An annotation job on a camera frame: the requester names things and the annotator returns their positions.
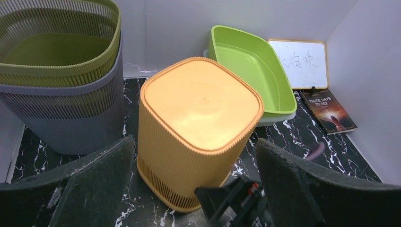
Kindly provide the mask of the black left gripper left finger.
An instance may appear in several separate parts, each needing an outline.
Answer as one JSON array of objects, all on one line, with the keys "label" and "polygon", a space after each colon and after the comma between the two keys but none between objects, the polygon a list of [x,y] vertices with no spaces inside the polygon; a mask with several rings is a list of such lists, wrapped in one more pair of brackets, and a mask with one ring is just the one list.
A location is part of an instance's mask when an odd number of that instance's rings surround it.
[{"label": "black left gripper left finger", "polygon": [[129,135],[75,161],[0,185],[3,227],[113,227],[131,176]]}]

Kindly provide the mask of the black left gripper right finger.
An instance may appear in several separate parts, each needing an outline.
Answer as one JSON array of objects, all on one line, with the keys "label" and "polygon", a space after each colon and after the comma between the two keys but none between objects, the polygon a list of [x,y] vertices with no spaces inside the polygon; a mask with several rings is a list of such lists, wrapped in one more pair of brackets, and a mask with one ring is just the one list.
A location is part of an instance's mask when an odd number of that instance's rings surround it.
[{"label": "black left gripper right finger", "polygon": [[274,226],[400,226],[400,186],[331,170],[265,139],[255,151]]}]

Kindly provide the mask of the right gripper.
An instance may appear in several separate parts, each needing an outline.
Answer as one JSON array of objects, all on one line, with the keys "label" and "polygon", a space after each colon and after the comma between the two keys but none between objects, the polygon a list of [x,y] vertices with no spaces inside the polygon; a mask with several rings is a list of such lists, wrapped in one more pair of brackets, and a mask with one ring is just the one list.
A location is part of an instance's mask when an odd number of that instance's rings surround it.
[{"label": "right gripper", "polygon": [[211,227],[273,226],[262,183],[244,175],[222,187],[198,187],[194,194]]}]

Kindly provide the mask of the orange slatted plastic basket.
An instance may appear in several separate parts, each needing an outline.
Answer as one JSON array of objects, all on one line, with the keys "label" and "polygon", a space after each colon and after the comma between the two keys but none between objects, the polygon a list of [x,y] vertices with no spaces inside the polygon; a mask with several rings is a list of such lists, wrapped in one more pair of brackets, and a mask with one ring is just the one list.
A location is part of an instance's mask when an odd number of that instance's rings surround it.
[{"label": "orange slatted plastic basket", "polygon": [[196,188],[224,184],[263,112],[260,95],[218,62],[179,61],[140,89],[138,173],[169,208],[196,211]]}]

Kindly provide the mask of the olive green slatted basket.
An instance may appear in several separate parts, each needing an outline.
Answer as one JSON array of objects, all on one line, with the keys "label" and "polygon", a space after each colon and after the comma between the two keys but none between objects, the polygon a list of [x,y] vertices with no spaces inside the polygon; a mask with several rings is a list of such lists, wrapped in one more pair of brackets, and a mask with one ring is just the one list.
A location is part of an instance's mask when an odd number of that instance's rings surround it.
[{"label": "olive green slatted basket", "polygon": [[112,0],[3,0],[0,82],[32,87],[92,83],[114,65],[122,14]]}]

